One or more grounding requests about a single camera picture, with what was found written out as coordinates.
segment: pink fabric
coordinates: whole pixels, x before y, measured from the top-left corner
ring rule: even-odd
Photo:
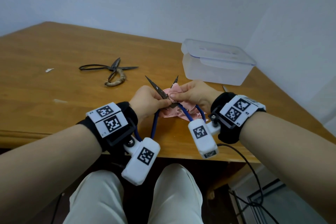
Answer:
[[[181,87],[175,83],[173,84],[173,86],[170,89],[165,89],[163,90],[165,93],[168,94],[168,96],[170,96],[171,93],[182,93],[182,89]],[[188,112],[190,113],[191,117],[195,120],[197,118],[201,118],[201,114],[200,112],[197,110],[197,108],[195,107],[196,105],[193,105],[191,103],[188,102],[181,102],[181,105],[188,110]],[[183,111],[177,106],[175,108],[171,108],[169,107],[168,109],[161,109],[160,113],[159,113],[159,117],[164,117],[164,118],[169,118],[169,117],[175,117],[178,116],[184,120],[188,120],[187,116],[183,113]]]

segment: forearm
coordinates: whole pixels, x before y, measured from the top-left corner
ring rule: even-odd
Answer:
[[[335,209],[336,145],[299,126],[257,112],[241,143],[326,219]]]
[[[4,223],[34,216],[100,156],[95,136],[83,125],[0,155],[0,216]]]

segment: wooden table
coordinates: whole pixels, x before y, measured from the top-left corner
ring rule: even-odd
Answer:
[[[15,148],[76,124],[85,113],[110,102],[129,101],[145,75],[162,88],[185,77],[181,44],[99,29],[44,22],[0,38],[0,147]],[[139,66],[125,71],[127,80],[105,87],[109,71],[80,71],[85,64]],[[46,73],[48,68],[54,70]],[[217,90],[220,84],[209,83]],[[254,68],[241,86],[228,90],[258,100],[275,116],[295,123],[336,143],[323,126]],[[152,117],[139,128],[149,136]],[[201,159],[187,128],[187,121],[161,118],[155,140],[159,157]],[[235,147],[250,162],[258,160],[240,143]],[[233,150],[221,147],[212,160],[242,162]]]

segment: hand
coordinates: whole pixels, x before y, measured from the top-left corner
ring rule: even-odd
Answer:
[[[181,86],[183,93],[170,94],[176,102],[187,101],[199,105],[206,113],[210,113],[211,105],[223,92],[208,86],[205,82],[195,80]]]
[[[130,106],[136,113],[138,120],[142,120],[157,110],[171,105],[169,99],[162,99],[161,96],[151,87],[142,86],[137,90],[131,101]]]

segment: white pants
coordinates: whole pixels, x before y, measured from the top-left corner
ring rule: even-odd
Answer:
[[[126,224],[123,196],[124,189],[114,173],[92,172],[71,195],[70,212],[63,224]],[[180,164],[171,164],[155,184],[148,223],[203,224],[202,202],[191,173]]]

